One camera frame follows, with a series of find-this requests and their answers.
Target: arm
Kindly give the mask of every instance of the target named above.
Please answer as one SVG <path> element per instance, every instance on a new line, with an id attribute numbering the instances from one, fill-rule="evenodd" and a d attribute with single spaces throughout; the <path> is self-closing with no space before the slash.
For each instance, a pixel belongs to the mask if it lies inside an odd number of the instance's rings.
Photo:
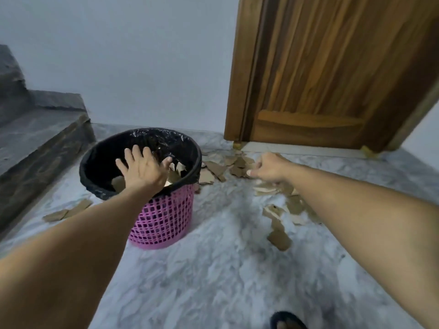
<path id="1" fill-rule="evenodd" d="M 327 228 L 420 324 L 439 324 L 439 208 L 392 189 L 263 154 L 250 176 L 291 183 Z"/>
<path id="2" fill-rule="evenodd" d="M 0 260 L 2 328 L 87 328 L 125 249 L 131 228 L 166 181 L 148 148 L 116 161 L 126 189 L 67 219 Z"/>

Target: door panel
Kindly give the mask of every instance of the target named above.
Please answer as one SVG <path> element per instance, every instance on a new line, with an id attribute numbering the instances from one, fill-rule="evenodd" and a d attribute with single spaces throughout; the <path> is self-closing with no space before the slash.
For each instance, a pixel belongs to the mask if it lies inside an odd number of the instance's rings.
<path id="1" fill-rule="evenodd" d="M 381 150 L 438 78 L 439 46 L 428 40 L 439 35 L 439 0 L 266 2 L 276 15 L 260 28 L 268 48 L 249 91 L 250 140 Z M 425 63 L 416 98 L 392 100 Z"/>

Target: slipper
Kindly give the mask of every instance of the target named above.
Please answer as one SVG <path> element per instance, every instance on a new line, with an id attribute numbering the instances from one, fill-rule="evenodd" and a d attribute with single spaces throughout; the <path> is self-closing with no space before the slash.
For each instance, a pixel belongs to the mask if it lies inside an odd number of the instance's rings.
<path id="1" fill-rule="evenodd" d="M 301 329 L 308 329 L 300 319 L 295 316 L 293 313 L 282 311 L 282 312 L 276 312 L 274 313 L 270 318 L 270 329 L 277 329 L 277 323 L 278 322 L 286 322 L 290 320 L 294 324 L 298 326 L 298 328 Z"/>

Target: left arm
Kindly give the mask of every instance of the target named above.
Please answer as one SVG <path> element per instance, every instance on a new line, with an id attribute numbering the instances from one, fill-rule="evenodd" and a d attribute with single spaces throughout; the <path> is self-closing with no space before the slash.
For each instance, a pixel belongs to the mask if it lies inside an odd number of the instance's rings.
<path id="1" fill-rule="evenodd" d="M 41 233 L 0 260 L 2 328 L 87 328 L 142 207 L 166 181 L 149 149 L 125 151 L 126 189 Z"/>

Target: plastic bag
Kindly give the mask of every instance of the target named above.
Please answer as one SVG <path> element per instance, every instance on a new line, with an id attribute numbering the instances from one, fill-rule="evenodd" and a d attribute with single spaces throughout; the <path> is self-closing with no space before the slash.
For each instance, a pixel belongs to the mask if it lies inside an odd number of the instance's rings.
<path id="1" fill-rule="evenodd" d="M 159 162 L 171 156 L 175 164 L 181 162 L 186 166 L 181 180 L 163 188 L 154 197 L 169 195 L 184 185 L 198 182 L 201 150 L 192 138 L 170 129 L 139 128 L 111 136 L 84 155 L 80 163 L 80 181 L 85 188 L 103 200 L 116 195 L 111 181 L 121 173 L 115 160 L 120 158 L 126 163 L 124 149 L 132 149 L 134 144 L 139 145 L 140 151 L 148 146 Z"/>

